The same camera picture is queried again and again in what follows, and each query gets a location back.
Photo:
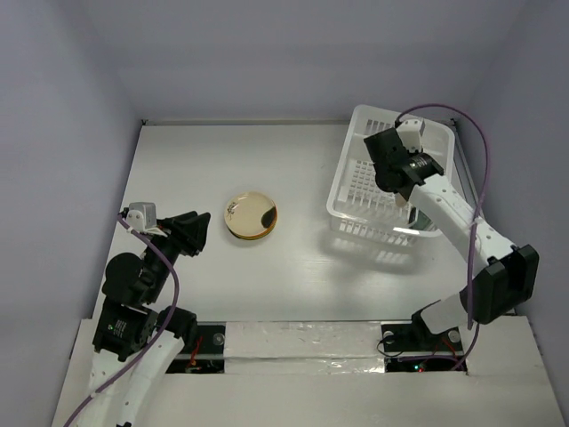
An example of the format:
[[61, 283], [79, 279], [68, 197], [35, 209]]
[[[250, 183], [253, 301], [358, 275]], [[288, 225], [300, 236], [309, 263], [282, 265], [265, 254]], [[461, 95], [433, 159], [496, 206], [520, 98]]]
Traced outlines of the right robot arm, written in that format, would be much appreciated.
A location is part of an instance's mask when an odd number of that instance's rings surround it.
[[530, 245], [502, 236], [453, 188], [430, 155], [412, 152], [394, 129], [364, 140], [379, 189], [424, 213], [467, 263], [467, 285], [412, 316], [411, 342], [428, 349], [446, 332], [476, 322], [487, 325], [533, 295], [540, 257]]

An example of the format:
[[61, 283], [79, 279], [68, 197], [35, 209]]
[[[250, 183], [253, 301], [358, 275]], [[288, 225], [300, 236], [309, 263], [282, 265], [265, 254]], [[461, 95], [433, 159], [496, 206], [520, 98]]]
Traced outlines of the orange plate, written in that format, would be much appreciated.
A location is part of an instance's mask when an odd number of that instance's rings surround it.
[[232, 226], [231, 232], [244, 240], [258, 240], [269, 235], [276, 227], [277, 209], [273, 206], [266, 213], [257, 214], [242, 212], [235, 214], [234, 219], [228, 224]]

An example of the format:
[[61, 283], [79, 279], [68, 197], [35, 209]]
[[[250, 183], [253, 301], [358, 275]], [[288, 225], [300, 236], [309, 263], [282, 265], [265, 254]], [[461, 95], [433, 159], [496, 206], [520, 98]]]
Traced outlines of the dark grey-green plate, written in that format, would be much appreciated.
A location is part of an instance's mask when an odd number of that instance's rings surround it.
[[436, 226], [425, 213], [413, 207], [410, 211], [408, 228], [418, 231], [434, 231]]

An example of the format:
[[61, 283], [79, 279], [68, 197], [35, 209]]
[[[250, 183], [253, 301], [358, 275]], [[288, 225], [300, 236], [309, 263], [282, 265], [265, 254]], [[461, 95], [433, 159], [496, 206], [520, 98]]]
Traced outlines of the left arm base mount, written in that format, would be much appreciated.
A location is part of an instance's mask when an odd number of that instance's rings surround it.
[[167, 374], [223, 374], [225, 323], [199, 323], [194, 343], [185, 347], [167, 368]]

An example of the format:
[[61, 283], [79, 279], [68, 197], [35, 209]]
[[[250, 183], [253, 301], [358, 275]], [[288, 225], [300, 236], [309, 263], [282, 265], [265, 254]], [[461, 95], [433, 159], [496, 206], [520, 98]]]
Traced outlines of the tan plate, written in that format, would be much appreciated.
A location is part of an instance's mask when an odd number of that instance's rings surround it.
[[228, 201], [223, 217], [226, 227], [237, 238], [264, 238], [276, 226], [276, 203], [261, 192], [246, 191]]
[[396, 195], [395, 201], [396, 205], [399, 207], [403, 207], [408, 203], [408, 201], [401, 194]]

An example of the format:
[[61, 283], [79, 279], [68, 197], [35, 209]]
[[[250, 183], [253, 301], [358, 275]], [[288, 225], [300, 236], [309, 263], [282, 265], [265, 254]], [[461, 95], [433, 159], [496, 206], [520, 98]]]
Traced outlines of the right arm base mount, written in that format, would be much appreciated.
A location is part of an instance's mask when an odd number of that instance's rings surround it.
[[429, 373], [466, 371], [464, 346], [456, 326], [432, 334], [418, 314], [408, 321], [381, 323], [376, 350], [382, 355], [387, 373]]

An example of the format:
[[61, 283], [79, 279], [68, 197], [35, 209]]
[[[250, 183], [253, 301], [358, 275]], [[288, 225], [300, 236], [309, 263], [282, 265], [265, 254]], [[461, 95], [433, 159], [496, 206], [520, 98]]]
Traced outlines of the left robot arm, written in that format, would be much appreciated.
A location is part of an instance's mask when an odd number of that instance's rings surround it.
[[67, 426], [139, 425], [175, 357], [198, 347], [196, 314], [178, 305], [174, 264], [203, 252], [210, 220], [195, 211], [159, 219], [149, 202], [118, 214], [118, 224], [145, 248], [106, 266], [87, 394]]

